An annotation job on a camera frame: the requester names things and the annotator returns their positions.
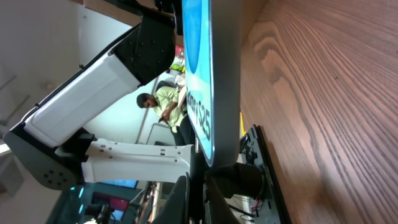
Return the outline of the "Galaxy S25 smartphone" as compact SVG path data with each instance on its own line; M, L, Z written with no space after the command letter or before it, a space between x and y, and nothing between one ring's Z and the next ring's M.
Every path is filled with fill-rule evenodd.
M241 1L182 1L188 115L209 167L239 154L241 9Z

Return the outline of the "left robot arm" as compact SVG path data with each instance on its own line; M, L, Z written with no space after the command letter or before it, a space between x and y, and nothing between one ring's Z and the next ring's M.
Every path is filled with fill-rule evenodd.
M89 182L187 180L192 146L151 146L97 138L85 125L122 97L166 71L181 35L182 3L137 1L113 5L141 18L88 64L36 104L3 137L46 188L69 190Z

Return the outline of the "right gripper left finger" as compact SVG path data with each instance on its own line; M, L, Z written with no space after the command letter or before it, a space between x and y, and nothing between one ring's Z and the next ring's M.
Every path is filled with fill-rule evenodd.
M177 179L169 199L152 224L189 224L189 200L190 177L186 173Z

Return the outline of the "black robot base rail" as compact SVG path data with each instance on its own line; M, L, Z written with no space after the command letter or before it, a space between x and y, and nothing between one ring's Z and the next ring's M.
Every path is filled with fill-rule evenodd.
M262 129L253 125L240 140L242 163L211 168L205 177L214 178L224 199L234 195L249 198L249 211L241 214L254 223L291 223Z

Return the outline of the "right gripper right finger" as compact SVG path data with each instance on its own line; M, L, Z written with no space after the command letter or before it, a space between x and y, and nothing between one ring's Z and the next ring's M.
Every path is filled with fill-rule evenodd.
M205 224L239 224L212 177L204 180L203 207Z

